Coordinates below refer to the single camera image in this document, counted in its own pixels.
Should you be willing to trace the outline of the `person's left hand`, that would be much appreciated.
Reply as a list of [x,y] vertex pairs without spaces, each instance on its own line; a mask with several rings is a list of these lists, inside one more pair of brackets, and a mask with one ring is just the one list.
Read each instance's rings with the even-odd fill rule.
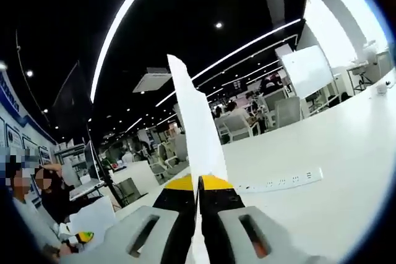
[[58,263],[61,250],[59,248],[53,247],[52,245],[45,244],[41,249],[43,255],[53,263]]

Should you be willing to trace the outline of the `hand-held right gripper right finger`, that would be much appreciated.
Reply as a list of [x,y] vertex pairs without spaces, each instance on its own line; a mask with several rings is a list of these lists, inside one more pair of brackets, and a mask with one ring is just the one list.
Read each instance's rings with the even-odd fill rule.
[[213,175],[198,181],[202,234],[211,263],[330,263],[292,243],[288,231],[255,206],[247,207],[234,187]]

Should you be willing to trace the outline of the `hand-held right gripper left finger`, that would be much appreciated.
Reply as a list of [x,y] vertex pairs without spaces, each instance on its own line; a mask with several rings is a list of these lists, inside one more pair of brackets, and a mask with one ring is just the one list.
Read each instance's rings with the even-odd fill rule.
[[152,206],[141,206],[110,227],[92,250],[61,263],[185,263],[196,224],[192,177],[170,181]]

